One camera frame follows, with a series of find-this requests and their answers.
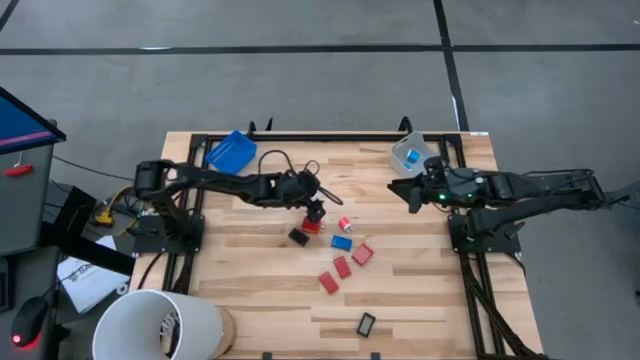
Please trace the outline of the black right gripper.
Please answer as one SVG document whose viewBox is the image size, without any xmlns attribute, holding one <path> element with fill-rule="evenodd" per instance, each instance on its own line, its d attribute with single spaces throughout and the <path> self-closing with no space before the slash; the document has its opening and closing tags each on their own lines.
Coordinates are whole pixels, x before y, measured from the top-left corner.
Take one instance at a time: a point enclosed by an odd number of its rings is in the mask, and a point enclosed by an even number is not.
<svg viewBox="0 0 640 360">
<path fill-rule="evenodd" d="M 387 188 L 409 195 L 409 212 L 416 214 L 424 203 L 471 206 L 478 198 L 480 178 L 468 169 L 432 169 L 424 175 L 392 180 Z"/>
</svg>

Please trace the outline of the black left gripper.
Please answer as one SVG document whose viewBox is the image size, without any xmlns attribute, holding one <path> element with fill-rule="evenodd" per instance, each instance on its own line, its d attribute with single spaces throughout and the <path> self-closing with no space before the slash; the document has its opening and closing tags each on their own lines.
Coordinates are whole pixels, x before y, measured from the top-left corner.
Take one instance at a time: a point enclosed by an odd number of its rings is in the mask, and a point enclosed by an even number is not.
<svg viewBox="0 0 640 360">
<path fill-rule="evenodd" d="M 283 203 L 287 206 L 306 205 L 306 218 L 311 223 L 320 223 L 326 212 L 323 201 L 316 200 L 321 187 L 319 178 L 309 170 L 294 173 L 287 171 L 280 177 L 280 192 Z"/>
</svg>

